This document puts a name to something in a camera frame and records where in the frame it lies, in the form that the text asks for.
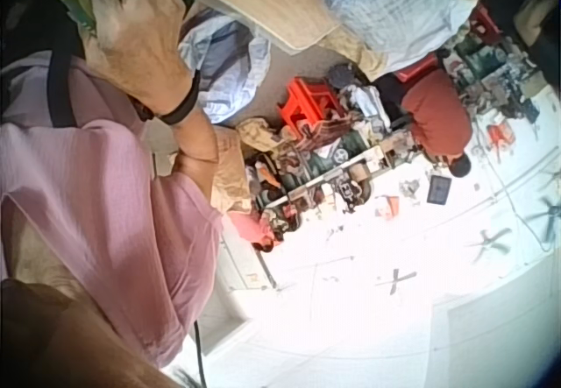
sleeve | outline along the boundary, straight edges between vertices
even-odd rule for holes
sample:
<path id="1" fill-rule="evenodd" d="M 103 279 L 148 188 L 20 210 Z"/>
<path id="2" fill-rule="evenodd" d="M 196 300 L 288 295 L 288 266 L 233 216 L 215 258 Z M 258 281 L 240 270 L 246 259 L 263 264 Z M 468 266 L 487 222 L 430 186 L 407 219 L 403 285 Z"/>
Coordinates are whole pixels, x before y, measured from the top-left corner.
<path id="1" fill-rule="evenodd" d="M 167 288 L 178 318 L 188 330 L 212 292 L 222 217 L 183 173 L 156 178 L 151 192 Z"/>

black cable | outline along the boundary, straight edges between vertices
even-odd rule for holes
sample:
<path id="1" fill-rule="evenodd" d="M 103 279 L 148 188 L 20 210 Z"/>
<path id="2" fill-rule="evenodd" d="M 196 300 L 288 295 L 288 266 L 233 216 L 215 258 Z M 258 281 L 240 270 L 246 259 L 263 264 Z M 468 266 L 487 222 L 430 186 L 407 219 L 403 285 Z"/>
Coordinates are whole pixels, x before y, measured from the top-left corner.
<path id="1" fill-rule="evenodd" d="M 201 387 L 207 388 L 207 381 L 204 378 L 204 369 L 202 368 L 201 334 L 199 333 L 199 323 L 197 321 L 195 321 L 195 343 L 196 361 L 199 363 L 199 378 L 201 379 Z"/>

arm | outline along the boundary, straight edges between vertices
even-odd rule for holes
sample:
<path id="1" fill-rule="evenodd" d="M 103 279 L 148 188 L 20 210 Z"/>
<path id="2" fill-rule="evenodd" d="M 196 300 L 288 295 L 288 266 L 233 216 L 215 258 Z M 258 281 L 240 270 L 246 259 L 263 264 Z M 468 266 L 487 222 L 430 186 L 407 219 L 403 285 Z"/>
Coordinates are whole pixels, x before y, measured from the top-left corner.
<path id="1" fill-rule="evenodd" d="M 92 0 L 96 36 L 82 31 L 88 65 L 157 116 L 172 112 L 191 89 L 177 50 L 182 0 Z M 210 199 L 218 163 L 216 135 L 202 109 L 173 127 L 180 147 L 174 171 Z"/>

hand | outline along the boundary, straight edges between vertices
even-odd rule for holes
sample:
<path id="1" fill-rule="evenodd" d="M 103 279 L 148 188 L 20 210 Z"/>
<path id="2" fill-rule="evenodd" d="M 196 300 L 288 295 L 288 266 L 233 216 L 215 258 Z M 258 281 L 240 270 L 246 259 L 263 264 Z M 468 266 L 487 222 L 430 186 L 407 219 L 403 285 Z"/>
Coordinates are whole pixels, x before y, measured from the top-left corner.
<path id="1" fill-rule="evenodd" d="M 90 68 L 156 115 L 174 110 L 192 76 L 177 50 L 182 0 L 91 0 L 96 34 L 82 31 Z"/>

red object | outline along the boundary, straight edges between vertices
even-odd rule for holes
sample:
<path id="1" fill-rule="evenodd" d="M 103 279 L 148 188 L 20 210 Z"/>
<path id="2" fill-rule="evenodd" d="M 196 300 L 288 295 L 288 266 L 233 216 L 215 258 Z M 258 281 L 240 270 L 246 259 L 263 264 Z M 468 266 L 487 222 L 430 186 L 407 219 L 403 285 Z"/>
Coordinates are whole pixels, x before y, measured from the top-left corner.
<path id="1" fill-rule="evenodd" d="M 501 42 L 501 31 L 489 16 L 485 6 L 478 3 L 470 16 L 470 26 L 486 45 L 495 45 Z"/>
<path id="2" fill-rule="evenodd" d="M 414 79 L 420 78 L 427 74 L 429 71 L 438 67 L 438 58 L 434 53 L 429 53 L 422 60 L 417 61 L 409 67 L 402 68 L 400 71 L 395 72 L 395 76 L 399 81 L 405 83 Z"/>
<path id="3" fill-rule="evenodd" d="M 295 77 L 288 84 L 287 103 L 279 107 L 282 119 L 299 139 L 303 135 L 298 129 L 298 121 L 305 119 L 314 126 L 319 121 L 329 119 L 332 109 L 342 118 L 345 117 L 343 107 L 326 81 L 305 81 L 302 77 Z"/>
<path id="4" fill-rule="evenodd" d="M 437 69 L 417 82 L 401 106 L 413 116 L 413 137 L 429 155 L 464 152 L 472 137 L 472 123 L 444 70 Z"/>

